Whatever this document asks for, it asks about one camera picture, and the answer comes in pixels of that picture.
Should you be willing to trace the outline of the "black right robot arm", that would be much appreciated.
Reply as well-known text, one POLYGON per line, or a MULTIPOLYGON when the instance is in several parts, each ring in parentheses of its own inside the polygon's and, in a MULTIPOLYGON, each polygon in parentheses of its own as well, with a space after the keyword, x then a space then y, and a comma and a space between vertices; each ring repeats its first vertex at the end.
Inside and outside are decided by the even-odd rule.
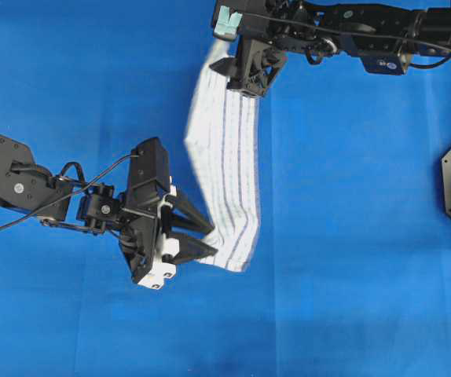
POLYGON ((404 75, 415 55, 451 58, 451 8, 403 9, 381 4, 318 5, 307 1, 218 1, 213 35, 237 42, 232 57, 211 63, 228 90, 267 94, 287 53, 312 66, 340 53, 368 73, 404 75))

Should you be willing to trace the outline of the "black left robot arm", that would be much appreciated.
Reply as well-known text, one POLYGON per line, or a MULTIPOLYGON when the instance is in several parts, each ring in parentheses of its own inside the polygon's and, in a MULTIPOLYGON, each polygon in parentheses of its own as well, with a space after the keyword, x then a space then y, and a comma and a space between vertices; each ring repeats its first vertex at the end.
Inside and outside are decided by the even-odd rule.
POLYGON ((141 142, 124 159, 130 163, 127 187, 116 194, 100 176, 87 181, 77 162, 51 174, 28 146, 0 134, 0 207, 52 228, 111 233, 133 283, 159 290, 178 265, 217 254, 192 236, 206 236, 215 227, 173 185, 159 138, 141 142))

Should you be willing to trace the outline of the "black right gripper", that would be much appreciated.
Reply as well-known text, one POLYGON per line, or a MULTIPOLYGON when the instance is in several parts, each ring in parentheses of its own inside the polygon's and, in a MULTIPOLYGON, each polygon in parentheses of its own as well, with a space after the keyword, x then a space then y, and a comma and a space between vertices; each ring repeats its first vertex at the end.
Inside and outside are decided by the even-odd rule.
POLYGON ((246 97, 264 97, 286 64, 287 57, 269 43, 241 37, 236 56, 223 57, 209 65, 220 75, 231 75, 227 89, 246 97))

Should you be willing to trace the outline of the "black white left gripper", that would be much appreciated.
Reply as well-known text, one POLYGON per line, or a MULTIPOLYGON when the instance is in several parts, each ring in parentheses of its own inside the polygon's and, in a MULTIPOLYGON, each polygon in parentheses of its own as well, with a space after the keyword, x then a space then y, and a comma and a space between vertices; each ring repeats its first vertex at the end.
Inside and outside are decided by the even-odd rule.
POLYGON ((119 246, 131 281, 152 290, 161 289, 176 274, 176 265, 210 256, 218 250, 171 225, 208 235, 214 226, 174 186, 169 192, 151 188, 126 191, 119 212, 119 246))

